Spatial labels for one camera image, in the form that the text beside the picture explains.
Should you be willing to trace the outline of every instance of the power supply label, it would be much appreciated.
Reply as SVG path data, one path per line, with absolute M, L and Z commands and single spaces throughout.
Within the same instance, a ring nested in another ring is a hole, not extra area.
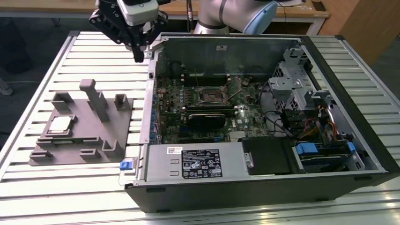
M 183 150 L 182 177 L 184 179 L 223 177 L 220 150 Z

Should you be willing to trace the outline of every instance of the blue latch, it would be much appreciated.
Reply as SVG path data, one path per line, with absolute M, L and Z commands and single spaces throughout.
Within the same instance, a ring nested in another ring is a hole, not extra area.
M 351 153 L 354 153 L 356 150 L 356 146 L 352 142 L 348 142 L 348 148 L 350 148 Z
M 303 154 L 303 153 L 318 153 L 318 147 L 315 145 L 315 143 L 300 143 L 296 145 L 296 151 L 298 154 Z
M 132 170 L 132 169 L 134 169 L 134 162 L 132 161 L 122 161 L 120 170 Z

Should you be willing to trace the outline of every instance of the white label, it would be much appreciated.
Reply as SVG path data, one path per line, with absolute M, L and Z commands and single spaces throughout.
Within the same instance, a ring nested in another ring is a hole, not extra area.
M 182 154 L 182 147 L 167 147 L 167 154 Z

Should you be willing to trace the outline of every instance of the motherboard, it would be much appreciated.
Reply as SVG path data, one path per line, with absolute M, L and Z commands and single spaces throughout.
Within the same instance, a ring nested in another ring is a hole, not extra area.
M 258 98 L 260 83 L 246 75 L 187 74 L 158 79 L 162 143 L 238 142 L 268 136 Z

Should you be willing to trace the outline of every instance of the cable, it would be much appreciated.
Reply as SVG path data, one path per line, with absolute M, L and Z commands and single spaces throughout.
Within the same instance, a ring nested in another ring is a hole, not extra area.
M 286 14 L 286 22 L 287 22 L 287 9 L 286 9 L 286 7 L 282 5 L 282 3 L 279 2 L 279 0 L 276 1 L 276 3 L 280 5 L 280 7 L 283 7 L 283 13 Z
M 306 129 L 307 129 L 308 122 L 312 121 L 312 120 L 315 120 L 315 119 L 311 118 L 311 119 L 308 119 L 308 120 L 306 121 L 306 123 L 304 123 L 304 131 L 306 131 Z
M 276 119 L 275 122 L 274 122 L 274 131 L 271 131 L 274 134 L 275 133 L 284 133 L 283 131 L 276 131 L 276 123 L 278 123 L 279 120 L 282 121 L 282 118 Z
M 328 122 L 328 124 L 332 126 L 332 136 L 334 140 L 336 141 L 336 125 L 332 122 Z
M 296 138 L 295 137 L 295 135 L 287 130 L 287 128 L 284 128 L 282 125 L 279 125 L 278 124 L 278 122 L 276 121 L 274 121 L 266 114 L 267 113 L 270 113 L 270 112 L 278 112 L 278 111 L 275 111 L 275 110 L 270 110 L 270 111 L 267 111 L 266 113 L 264 113 L 264 117 L 266 117 L 266 119 L 275 125 L 275 126 L 278 126 L 282 130 L 283 130 L 283 132 L 291 137 L 291 138 Z

